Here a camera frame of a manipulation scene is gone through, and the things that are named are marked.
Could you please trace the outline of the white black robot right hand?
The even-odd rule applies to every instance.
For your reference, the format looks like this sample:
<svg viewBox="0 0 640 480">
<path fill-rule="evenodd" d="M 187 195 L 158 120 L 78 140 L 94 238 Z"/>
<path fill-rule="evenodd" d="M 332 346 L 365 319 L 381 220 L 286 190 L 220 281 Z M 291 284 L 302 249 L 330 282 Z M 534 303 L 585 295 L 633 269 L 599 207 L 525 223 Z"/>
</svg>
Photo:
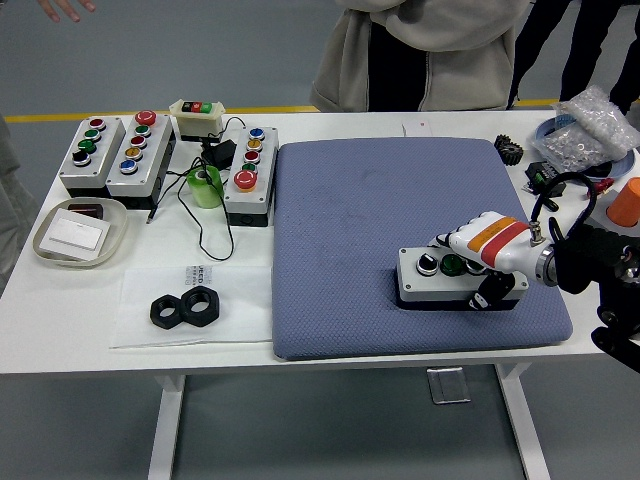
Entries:
<svg viewBox="0 0 640 480">
<path fill-rule="evenodd" d="M 426 301 L 430 310 L 511 310 L 528 288 L 529 226 L 513 217 L 485 212 L 429 246 L 441 254 Z"/>
</svg>

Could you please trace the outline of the person's hand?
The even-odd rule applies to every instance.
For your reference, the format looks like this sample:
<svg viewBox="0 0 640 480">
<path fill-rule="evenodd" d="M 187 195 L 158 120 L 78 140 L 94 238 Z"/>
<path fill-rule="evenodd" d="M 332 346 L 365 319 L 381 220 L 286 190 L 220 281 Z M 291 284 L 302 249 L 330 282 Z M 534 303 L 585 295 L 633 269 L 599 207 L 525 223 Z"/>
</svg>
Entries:
<svg viewBox="0 0 640 480">
<path fill-rule="evenodd" d="M 96 5 L 91 0 L 38 0 L 37 4 L 48 19 L 54 23 L 60 23 L 62 17 L 68 18 L 73 23 L 78 23 L 81 21 L 81 10 L 87 13 L 96 11 Z"/>
</svg>

